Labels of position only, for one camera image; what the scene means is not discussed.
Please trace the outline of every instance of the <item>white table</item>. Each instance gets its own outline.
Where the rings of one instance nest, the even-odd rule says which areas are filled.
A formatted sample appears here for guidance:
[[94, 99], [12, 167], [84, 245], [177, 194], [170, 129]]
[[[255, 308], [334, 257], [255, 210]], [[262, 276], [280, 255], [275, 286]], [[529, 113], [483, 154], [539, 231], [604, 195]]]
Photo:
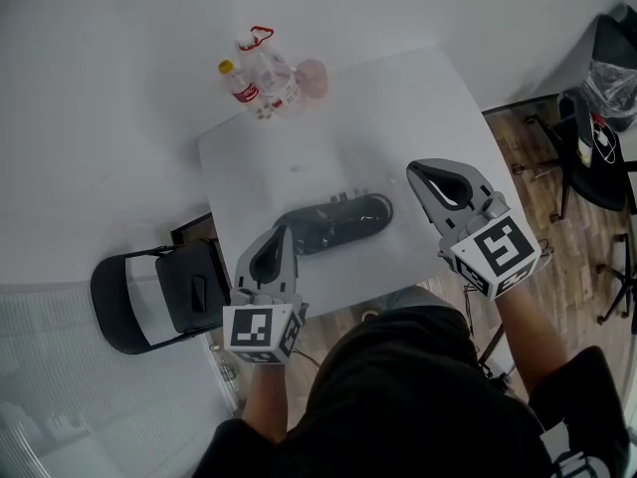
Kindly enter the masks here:
[[388, 196], [380, 234], [299, 258], [297, 291], [311, 316], [439, 274], [440, 235], [413, 195], [409, 161], [444, 157], [476, 166], [509, 204], [520, 200], [500, 150], [458, 73], [437, 49], [329, 74], [329, 93], [297, 118], [240, 114], [199, 142], [205, 191], [231, 278], [255, 238], [285, 212], [354, 188]]

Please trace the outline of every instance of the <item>wooden floor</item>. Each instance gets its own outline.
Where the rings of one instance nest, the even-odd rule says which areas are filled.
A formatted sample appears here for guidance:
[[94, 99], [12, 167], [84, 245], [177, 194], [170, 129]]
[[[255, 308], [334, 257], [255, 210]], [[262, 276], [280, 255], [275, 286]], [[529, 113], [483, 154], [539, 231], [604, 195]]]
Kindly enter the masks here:
[[[507, 165], [528, 164], [554, 157], [541, 129], [536, 124], [528, 126], [523, 123], [524, 116], [535, 112], [548, 119], [554, 118], [554, 103], [517, 107], [486, 117]], [[571, 356], [592, 345], [604, 350], [617, 389], [620, 395], [624, 395], [634, 346], [630, 323], [616, 316], [603, 327], [596, 324], [595, 317], [609, 306], [618, 282], [611, 281], [608, 275], [597, 276], [595, 265], [609, 263], [619, 270], [623, 269], [623, 243], [614, 243], [613, 237], [627, 232], [628, 213], [602, 210], [572, 193], [566, 219], [551, 224], [549, 215], [557, 210], [559, 204], [560, 171], [557, 169], [537, 180], [533, 180], [532, 173], [525, 172], [514, 180], [535, 236], [547, 239], [555, 250], [552, 261], [528, 280], [531, 291], [559, 331]], [[422, 285], [464, 314], [462, 288], [465, 283], [448, 271]], [[500, 318], [495, 305], [485, 302], [479, 295], [471, 294], [470, 301], [474, 341], [481, 351], [498, 328]], [[322, 361], [334, 344], [359, 323], [362, 313], [373, 306], [370, 302], [308, 320], [297, 341], [297, 348]], [[220, 332], [215, 332], [210, 338], [219, 343]], [[251, 366], [235, 359], [233, 364], [239, 371], [239, 399], [245, 399]], [[299, 355], [292, 356], [287, 371], [290, 427], [296, 425], [305, 411], [316, 373], [317, 368], [309, 360]], [[525, 396], [519, 378], [514, 379], [514, 388], [518, 394]]]

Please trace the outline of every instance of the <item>person's arm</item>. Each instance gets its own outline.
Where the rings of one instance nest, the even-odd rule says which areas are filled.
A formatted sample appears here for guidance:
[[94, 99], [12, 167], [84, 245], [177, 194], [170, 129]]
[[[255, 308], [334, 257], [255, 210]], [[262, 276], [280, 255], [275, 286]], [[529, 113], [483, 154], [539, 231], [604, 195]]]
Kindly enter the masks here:
[[524, 285], [496, 299], [511, 354], [527, 392], [568, 361], [566, 349]]
[[242, 419], [269, 441], [277, 443], [286, 438], [288, 394], [282, 364], [255, 367]]

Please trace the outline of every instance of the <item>red label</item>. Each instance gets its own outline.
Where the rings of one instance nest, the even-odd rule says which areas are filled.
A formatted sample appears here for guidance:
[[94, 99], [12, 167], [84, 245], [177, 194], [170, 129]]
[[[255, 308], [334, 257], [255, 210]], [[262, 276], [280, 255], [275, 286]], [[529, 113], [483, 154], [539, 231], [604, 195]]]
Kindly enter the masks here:
[[253, 84], [250, 84], [245, 91], [240, 92], [239, 94], [233, 94], [233, 96], [237, 98], [240, 103], [247, 103], [248, 101], [253, 100], [258, 95], [259, 89], [257, 89]]

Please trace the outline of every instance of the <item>plastic bag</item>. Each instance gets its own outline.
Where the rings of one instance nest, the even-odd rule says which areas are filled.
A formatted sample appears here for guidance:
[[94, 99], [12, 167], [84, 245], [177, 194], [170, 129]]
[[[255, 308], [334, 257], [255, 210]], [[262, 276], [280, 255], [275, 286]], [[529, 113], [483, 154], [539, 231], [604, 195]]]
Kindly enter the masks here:
[[580, 93], [589, 110], [616, 131], [627, 129], [637, 116], [637, 70], [593, 60]]
[[371, 237], [383, 230], [392, 217], [389, 198], [373, 193], [290, 211], [275, 226], [290, 227], [297, 255], [311, 255]]

